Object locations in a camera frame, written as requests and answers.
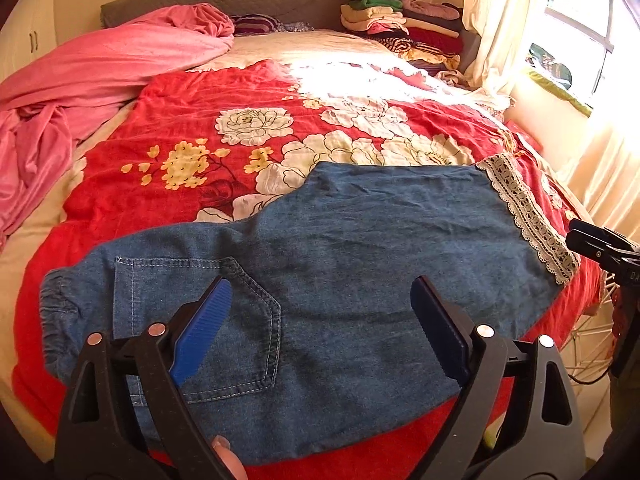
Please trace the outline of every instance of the finger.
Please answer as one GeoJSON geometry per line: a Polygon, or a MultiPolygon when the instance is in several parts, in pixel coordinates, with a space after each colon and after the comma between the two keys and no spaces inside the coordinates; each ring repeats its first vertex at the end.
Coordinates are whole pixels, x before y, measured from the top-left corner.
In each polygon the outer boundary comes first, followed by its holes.
{"type": "Polygon", "coordinates": [[[236,454],[231,451],[231,445],[226,438],[223,436],[217,436],[213,439],[211,447],[213,448],[213,451],[218,454],[226,468],[231,471],[231,474],[236,478],[236,480],[248,480],[244,466],[242,466],[242,462],[240,462],[240,459],[236,454]]]}

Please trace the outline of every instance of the stack of folded clothes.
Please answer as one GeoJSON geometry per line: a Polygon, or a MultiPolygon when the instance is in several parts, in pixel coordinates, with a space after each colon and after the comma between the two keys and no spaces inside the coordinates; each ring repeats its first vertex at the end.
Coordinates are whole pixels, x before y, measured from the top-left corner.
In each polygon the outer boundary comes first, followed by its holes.
{"type": "Polygon", "coordinates": [[[456,70],[460,65],[462,9],[451,4],[351,0],[340,12],[345,28],[381,43],[430,75],[456,70]]]}
{"type": "Polygon", "coordinates": [[[367,35],[382,32],[401,32],[407,35],[406,21],[399,12],[400,0],[351,0],[340,6],[340,20],[344,28],[367,35]]]}
{"type": "Polygon", "coordinates": [[[420,0],[402,0],[402,15],[407,27],[439,32],[457,38],[462,30],[461,9],[451,4],[430,4],[420,0]]]}

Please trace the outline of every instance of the metal rivet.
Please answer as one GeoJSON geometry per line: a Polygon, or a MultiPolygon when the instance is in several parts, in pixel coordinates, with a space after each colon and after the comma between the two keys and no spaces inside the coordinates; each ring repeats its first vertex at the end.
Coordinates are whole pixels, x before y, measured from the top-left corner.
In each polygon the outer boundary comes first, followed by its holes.
{"type": "Polygon", "coordinates": [[[91,346],[96,346],[100,341],[102,341],[102,334],[99,332],[94,332],[89,334],[89,337],[86,339],[87,343],[91,346]]]}
{"type": "Polygon", "coordinates": [[[538,341],[540,341],[540,344],[542,346],[546,346],[547,348],[553,348],[554,346],[554,340],[551,339],[548,335],[543,334],[538,338],[538,341]]]}
{"type": "Polygon", "coordinates": [[[149,335],[158,337],[159,335],[162,335],[165,330],[166,330],[166,327],[164,326],[164,324],[153,323],[153,325],[149,327],[149,335]]]}
{"type": "Polygon", "coordinates": [[[479,335],[481,335],[482,337],[493,337],[495,332],[494,329],[491,328],[489,325],[479,325],[478,328],[476,328],[476,332],[478,332],[479,335]]]}

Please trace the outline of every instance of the denim jeans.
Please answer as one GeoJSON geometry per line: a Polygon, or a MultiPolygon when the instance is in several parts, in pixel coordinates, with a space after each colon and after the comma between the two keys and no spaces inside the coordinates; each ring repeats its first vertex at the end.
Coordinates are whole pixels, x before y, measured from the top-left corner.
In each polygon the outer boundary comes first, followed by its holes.
{"type": "MultiPolygon", "coordinates": [[[[89,333],[137,335],[219,274],[232,307],[182,392],[204,435],[224,434],[247,464],[352,444],[457,392],[412,313],[417,276],[513,338],[561,290],[478,167],[321,162],[250,218],[145,230],[50,272],[47,369],[68,381],[89,333]]],[[[140,384],[129,386],[153,441],[140,384]]]]}

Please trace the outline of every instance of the white cabinet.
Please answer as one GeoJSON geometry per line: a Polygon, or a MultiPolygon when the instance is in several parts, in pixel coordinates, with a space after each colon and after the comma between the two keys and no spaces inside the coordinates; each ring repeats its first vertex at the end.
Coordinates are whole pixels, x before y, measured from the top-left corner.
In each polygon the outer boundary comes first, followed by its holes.
{"type": "Polygon", "coordinates": [[[55,47],[53,0],[19,0],[0,30],[0,80],[55,47]]]}

